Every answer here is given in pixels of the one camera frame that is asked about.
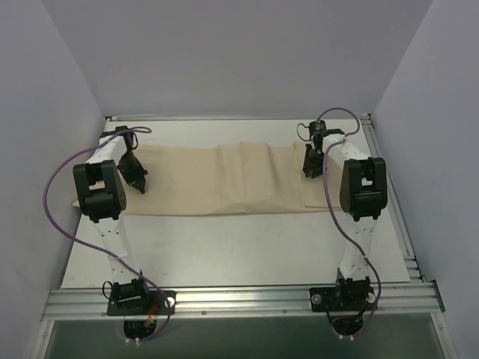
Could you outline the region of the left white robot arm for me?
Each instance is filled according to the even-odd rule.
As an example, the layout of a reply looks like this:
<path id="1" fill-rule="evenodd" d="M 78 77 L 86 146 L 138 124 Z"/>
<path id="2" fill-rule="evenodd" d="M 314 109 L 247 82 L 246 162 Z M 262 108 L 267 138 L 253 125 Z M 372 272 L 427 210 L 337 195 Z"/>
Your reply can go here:
<path id="1" fill-rule="evenodd" d="M 143 313 L 150 307 L 151 295 L 140 277 L 123 218 L 127 205 L 124 187 L 146 192 L 148 171 L 134 154 L 137 147 L 137 136 L 127 126 L 104 132 L 92 156 L 73 167 L 73 178 L 79 208 L 93 222 L 109 257 L 110 302 Z"/>

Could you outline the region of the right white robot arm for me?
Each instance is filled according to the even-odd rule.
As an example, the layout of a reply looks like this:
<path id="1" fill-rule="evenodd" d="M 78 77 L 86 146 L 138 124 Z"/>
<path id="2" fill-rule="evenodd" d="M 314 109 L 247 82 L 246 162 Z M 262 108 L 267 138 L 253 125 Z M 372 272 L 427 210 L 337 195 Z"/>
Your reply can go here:
<path id="1" fill-rule="evenodd" d="M 386 163 L 360 151 L 341 129 L 329 129 L 323 120 L 308 124 L 308 143 L 302 172 L 305 177 L 323 180 L 327 209 L 339 233 L 346 240 L 343 259 L 338 269 L 337 285 L 332 290 L 333 302 L 350 308 L 359 300 L 359 290 L 370 292 L 370 274 L 378 276 L 369 259 L 373 232 L 381 212 L 388 204 Z M 350 227 L 341 226 L 332 208 L 328 169 L 341 169 L 339 204 Z"/>

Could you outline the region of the beige cloth kit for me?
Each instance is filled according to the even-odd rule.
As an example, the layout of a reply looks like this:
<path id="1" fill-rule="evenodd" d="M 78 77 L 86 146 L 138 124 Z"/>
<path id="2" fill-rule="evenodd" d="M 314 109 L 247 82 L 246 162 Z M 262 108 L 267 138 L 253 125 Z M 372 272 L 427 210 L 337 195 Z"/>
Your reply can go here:
<path id="1" fill-rule="evenodd" d="M 127 186 L 126 214 L 205 216 L 324 212 L 340 209 L 341 168 L 307 178 L 305 144 L 263 142 L 214 148 L 141 145 L 136 157 L 148 172 L 146 192 Z"/>

